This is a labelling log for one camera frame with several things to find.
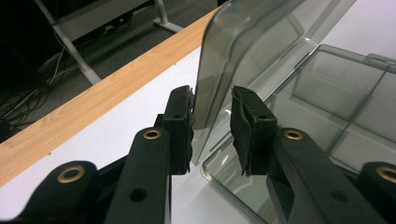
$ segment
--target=desk leg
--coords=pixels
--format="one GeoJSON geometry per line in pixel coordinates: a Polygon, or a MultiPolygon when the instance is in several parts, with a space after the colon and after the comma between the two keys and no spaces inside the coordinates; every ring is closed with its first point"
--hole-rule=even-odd
{"type": "Polygon", "coordinates": [[[47,10],[46,6],[44,6],[41,0],[35,0],[35,3],[43,12],[44,16],[46,16],[53,30],[61,38],[62,42],[64,42],[64,46],[67,48],[69,53],[78,63],[79,70],[82,72],[82,74],[84,74],[84,76],[91,82],[92,85],[98,83],[101,80],[101,78],[99,78],[99,76],[96,75],[96,73],[87,65],[87,63],[85,63],[84,59],[78,53],[76,47],[73,45],[70,39],[64,34],[64,31],[58,25],[58,22],[52,17],[50,12],[47,10]]]}
{"type": "Polygon", "coordinates": [[[160,18],[155,19],[154,23],[161,26],[162,28],[165,28],[175,33],[183,29],[182,27],[174,25],[173,23],[168,21],[168,17],[166,16],[165,6],[163,5],[163,0],[155,0],[155,5],[158,8],[158,14],[160,18]]]}

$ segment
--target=metal frame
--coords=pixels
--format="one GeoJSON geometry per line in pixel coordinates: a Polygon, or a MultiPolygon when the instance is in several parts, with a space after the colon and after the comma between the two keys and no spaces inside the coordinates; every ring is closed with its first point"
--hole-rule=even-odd
{"type": "MultiPolygon", "coordinates": [[[[41,0],[35,0],[35,3],[47,18],[53,30],[61,38],[64,46],[78,63],[79,70],[92,85],[101,81],[101,78],[89,65],[87,65],[72,41],[100,27],[106,22],[114,20],[119,15],[140,6],[144,2],[144,0],[99,0],[56,21],[43,2],[41,0]]],[[[160,18],[156,19],[154,23],[175,33],[180,31],[182,29],[181,27],[168,21],[163,0],[155,0],[155,4],[158,8],[160,18]]]]}

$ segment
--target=clear plastic container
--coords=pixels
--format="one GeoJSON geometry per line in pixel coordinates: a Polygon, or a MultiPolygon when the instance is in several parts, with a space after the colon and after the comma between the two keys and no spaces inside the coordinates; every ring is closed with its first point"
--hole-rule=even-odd
{"type": "Polygon", "coordinates": [[[396,67],[318,43],[354,1],[232,1],[209,23],[196,88],[192,162],[256,223],[277,223],[265,176],[242,176],[230,133],[231,89],[254,90],[280,127],[311,135],[358,172],[396,161],[396,67]]]}

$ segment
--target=brass insert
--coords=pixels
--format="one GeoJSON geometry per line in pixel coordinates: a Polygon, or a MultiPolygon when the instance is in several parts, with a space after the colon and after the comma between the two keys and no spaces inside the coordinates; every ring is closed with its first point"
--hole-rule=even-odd
{"type": "Polygon", "coordinates": [[[298,132],[298,131],[294,131],[294,130],[287,130],[284,132],[285,136],[289,139],[292,140],[301,140],[303,139],[303,134],[298,132]]]}
{"type": "Polygon", "coordinates": [[[58,175],[58,181],[62,184],[75,182],[85,174],[85,169],[81,165],[70,166],[58,175]]]}
{"type": "Polygon", "coordinates": [[[388,166],[380,166],[376,168],[376,172],[384,179],[396,184],[396,170],[388,166]]]}
{"type": "Polygon", "coordinates": [[[161,137],[161,132],[158,130],[148,130],[143,133],[143,137],[149,140],[157,139],[161,137]]]}

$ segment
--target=wooden table edge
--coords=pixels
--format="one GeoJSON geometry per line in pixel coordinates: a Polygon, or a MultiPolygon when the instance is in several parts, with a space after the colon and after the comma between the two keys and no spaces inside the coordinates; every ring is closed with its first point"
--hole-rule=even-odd
{"type": "Polygon", "coordinates": [[[203,16],[0,145],[0,186],[82,131],[202,44],[203,16]]]}

